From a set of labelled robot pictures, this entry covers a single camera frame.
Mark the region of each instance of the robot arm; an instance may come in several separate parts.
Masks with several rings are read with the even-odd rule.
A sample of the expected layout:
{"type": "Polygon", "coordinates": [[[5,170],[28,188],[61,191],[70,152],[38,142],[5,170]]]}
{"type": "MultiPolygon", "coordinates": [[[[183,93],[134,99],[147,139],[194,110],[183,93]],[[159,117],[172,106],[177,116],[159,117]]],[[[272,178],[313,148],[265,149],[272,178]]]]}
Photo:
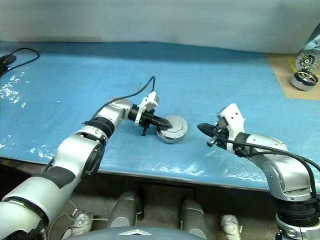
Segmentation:
{"type": "Polygon", "coordinates": [[[66,138],[51,168],[28,178],[0,202],[0,240],[46,239],[46,226],[56,219],[79,182],[98,171],[108,139],[122,120],[141,125],[143,135],[150,124],[170,128],[169,121],[154,115],[156,96],[153,91],[153,99],[147,97],[143,109],[126,99],[111,101],[66,138]]]}
{"type": "Polygon", "coordinates": [[[216,144],[246,157],[264,172],[276,205],[276,240],[319,240],[320,205],[310,167],[287,152],[282,141],[245,133],[245,120],[236,104],[227,106],[217,116],[216,124],[202,123],[198,128],[211,137],[209,147],[216,144]]]}

